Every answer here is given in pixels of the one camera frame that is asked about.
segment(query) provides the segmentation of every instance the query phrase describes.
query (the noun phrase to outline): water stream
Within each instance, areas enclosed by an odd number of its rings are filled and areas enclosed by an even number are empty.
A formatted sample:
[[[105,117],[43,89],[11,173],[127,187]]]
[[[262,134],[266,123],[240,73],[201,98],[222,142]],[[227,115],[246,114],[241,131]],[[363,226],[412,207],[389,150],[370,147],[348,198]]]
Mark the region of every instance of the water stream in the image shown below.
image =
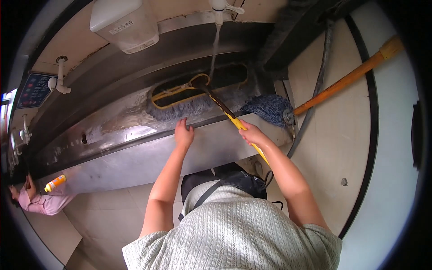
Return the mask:
[[[220,32],[220,27],[222,25],[217,25],[216,24],[216,37],[215,37],[215,41],[213,42],[213,57],[212,57],[212,64],[210,66],[210,81],[213,79],[213,72],[215,70],[215,60],[216,60],[216,54],[217,54],[217,49],[219,47],[219,32]]]

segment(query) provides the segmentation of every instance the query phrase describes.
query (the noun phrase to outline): yellow bottle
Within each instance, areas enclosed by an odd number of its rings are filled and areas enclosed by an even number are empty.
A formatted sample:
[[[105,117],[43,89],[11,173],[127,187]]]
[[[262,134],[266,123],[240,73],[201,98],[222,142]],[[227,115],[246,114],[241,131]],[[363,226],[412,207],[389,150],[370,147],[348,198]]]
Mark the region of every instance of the yellow bottle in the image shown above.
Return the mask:
[[[60,175],[59,177],[57,177],[56,179],[54,179],[53,181],[47,184],[47,186],[45,187],[45,192],[53,191],[56,187],[58,187],[60,184],[64,182],[66,182],[66,176]]]

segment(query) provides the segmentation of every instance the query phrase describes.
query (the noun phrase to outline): soap dispenser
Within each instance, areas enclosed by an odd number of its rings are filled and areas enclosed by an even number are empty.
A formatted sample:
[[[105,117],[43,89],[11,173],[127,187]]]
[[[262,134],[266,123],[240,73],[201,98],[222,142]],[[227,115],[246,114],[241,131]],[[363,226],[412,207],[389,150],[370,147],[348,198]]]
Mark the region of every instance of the soap dispenser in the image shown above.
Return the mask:
[[[90,30],[126,54],[159,41],[158,25],[147,0],[96,0]]]

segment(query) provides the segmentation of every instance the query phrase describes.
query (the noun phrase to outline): cable knit sweater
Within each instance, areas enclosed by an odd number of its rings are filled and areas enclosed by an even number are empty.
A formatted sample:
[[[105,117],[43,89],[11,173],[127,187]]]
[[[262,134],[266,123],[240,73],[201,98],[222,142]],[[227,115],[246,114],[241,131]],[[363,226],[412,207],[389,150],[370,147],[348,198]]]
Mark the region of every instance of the cable knit sweater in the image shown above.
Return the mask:
[[[235,187],[219,187],[189,212],[215,182],[191,190],[178,227],[123,248],[129,270],[337,268],[337,236],[314,224],[298,227],[276,205]]]

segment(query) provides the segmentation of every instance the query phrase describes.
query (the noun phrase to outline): mop handle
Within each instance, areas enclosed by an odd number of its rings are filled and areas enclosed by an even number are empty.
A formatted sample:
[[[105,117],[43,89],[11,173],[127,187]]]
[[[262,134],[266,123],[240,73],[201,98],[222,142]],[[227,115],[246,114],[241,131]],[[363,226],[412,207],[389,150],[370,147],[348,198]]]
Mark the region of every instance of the mop handle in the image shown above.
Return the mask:
[[[233,122],[233,124],[240,130],[248,130],[241,122],[240,120],[236,118],[232,118],[231,115],[225,113],[228,118]],[[267,161],[266,157],[264,156],[263,150],[261,150],[255,143],[251,143],[251,145],[255,148],[255,150],[260,154],[260,156],[264,159],[264,161],[270,166],[269,162]]]
[[[344,89],[347,85],[355,82],[361,78],[366,72],[376,68],[385,60],[391,59],[393,56],[403,51],[404,47],[402,41],[397,35],[388,39],[379,49],[377,53],[372,55],[367,61],[361,64],[358,68],[345,75],[343,78],[335,82],[332,86],[328,87],[314,98],[309,99],[294,110],[294,115],[300,115],[307,111],[309,108],[323,102],[329,97],[333,96],[340,90]]]
[[[223,102],[219,98],[217,98],[215,96],[213,91],[211,91],[210,89],[206,89],[206,92],[209,95],[209,97],[218,105],[218,107],[223,111],[223,113],[226,114],[226,116],[228,116],[228,118],[231,120],[231,122],[238,129],[248,130],[240,122],[240,120],[237,117],[235,117],[235,115],[230,111],[230,109],[225,104],[223,104]],[[255,148],[255,150],[258,152],[258,154],[260,154],[260,156],[264,159],[264,161],[270,166],[269,162],[267,161],[266,157],[264,156],[263,151],[255,143],[251,143],[251,145]]]

